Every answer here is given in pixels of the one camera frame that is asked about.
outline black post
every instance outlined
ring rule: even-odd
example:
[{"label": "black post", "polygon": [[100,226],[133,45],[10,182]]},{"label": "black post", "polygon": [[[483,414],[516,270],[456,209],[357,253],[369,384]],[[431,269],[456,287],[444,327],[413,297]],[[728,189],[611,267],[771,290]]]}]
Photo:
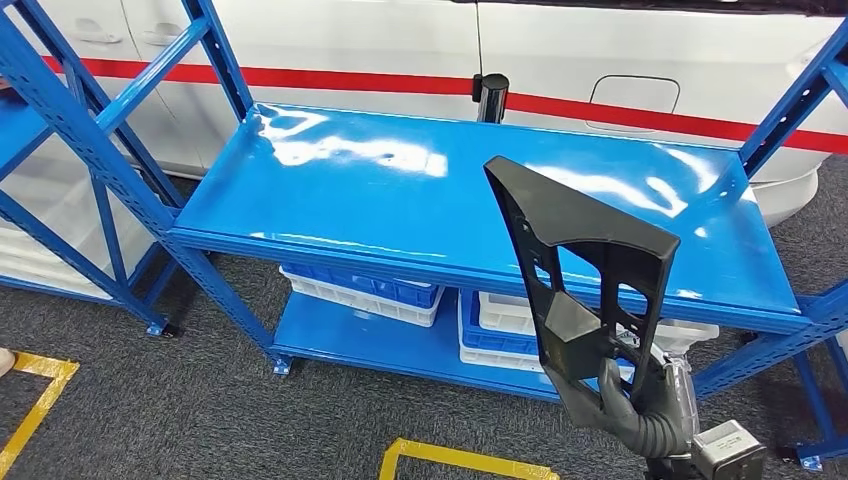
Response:
[{"label": "black post", "polygon": [[509,91],[509,79],[500,73],[490,73],[478,78],[480,83],[475,85],[475,89],[479,89],[478,98],[480,102],[480,108],[477,110],[477,121],[501,123],[503,121],[504,110],[506,109],[506,94]]}]

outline car door handle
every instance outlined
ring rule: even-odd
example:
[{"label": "car door handle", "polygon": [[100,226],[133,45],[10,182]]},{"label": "car door handle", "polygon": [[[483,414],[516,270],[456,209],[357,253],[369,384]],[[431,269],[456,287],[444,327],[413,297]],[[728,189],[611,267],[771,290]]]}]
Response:
[{"label": "car door handle", "polygon": [[86,43],[100,43],[103,45],[109,45],[113,43],[121,43],[123,38],[118,35],[113,35],[111,33],[106,32],[87,32],[83,30],[76,30],[71,32],[71,36],[81,42]]},{"label": "car door handle", "polygon": [[170,35],[167,33],[159,33],[152,32],[147,30],[145,32],[141,32],[141,41],[148,45],[156,45],[159,47],[167,47],[170,45],[175,39],[176,35]]},{"label": "car door handle", "polygon": [[148,45],[167,47],[182,32],[179,25],[170,22],[159,22],[152,30],[141,32],[141,41]]}]

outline gray carpet floor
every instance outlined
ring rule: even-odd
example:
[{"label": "gray carpet floor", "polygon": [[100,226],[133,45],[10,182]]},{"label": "gray carpet floor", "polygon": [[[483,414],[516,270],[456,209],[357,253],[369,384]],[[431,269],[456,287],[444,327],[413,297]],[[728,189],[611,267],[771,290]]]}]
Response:
[{"label": "gray carpet floor", "polygon": [[[831,159],[820,193],[774,229],[793,285],[818,291],[848,274],[848,163]],[[288,285],[274,264],[218,256],[220,271],[272,327]],[[183,273],[159,308],[185,329],[145,335],[118,308],[0,288],[0,345],[80,368],[13,464],[10,479],[376,478],[398,437],[549,466],[562,478],[639,479],[642,462],[606,434],[575,429],[555,404],[394,374],[300,361],[288,378]],[[739,345],[723,331],[691,352],[697,366]],[[838,425],[846,397],[823,349],[813,363]],[[44,379],[0,379],[0,442],[17,427]],[[708,399],[705,427],[735,418],[770,446],[815,439],[791,363]],[[766,478],[848,477],[848,462],[809,473],[775,456]],[[397,478],[494,478],[402,458]]]}]

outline white car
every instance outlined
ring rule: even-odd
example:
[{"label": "white car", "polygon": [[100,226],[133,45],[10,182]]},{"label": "white car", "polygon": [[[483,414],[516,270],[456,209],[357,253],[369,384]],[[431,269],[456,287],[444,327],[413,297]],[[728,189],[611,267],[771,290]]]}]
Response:
[{"label": "white car", "polygon": [[[178,0],[40,3],[111,95],[188,24]],[[728,146],[741,143],[848,13],[828,0],[614,8],[623,3],[215,6],[256,100],[472,120],[471,77],[497,72],[510,80],[505,123]],[[211,166],[236,123],[200,48],[130,117],[163,167],[186,176]],[[791,140],[803,149],[782,148],[754,178],[769,225],[812,199],[822,160],[848,153],[848,112],[831,97]],[[38,154],[72,155],[58,139]]]}]

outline blue plastic crate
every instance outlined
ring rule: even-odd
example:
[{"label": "blue plastic crate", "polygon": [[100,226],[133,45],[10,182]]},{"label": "blue plastic crate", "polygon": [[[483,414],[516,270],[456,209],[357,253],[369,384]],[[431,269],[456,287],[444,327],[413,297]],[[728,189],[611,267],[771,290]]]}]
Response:
[{"label": "blue plastic crate", "polygon": [[284,272],[321,282],[347,287],[358,292],[388,298],[396,302],[420,308],[430,308],[436,301],[439,287],[436,285],[414,283],[394,278],[382,278],[374,275],[362,275],[347,270],[327,268],[319,265],[298,263],[280,263]]},{"label": "blue plastic crate", "polygon": [[480,297],[477,292],[463,290],[463,295],[471,295],[470,317],[462,318],[462,344],[468,348],[495,350],[498,352],[538,355],[539,347],[533,335],[499,332],[480,326]]}]

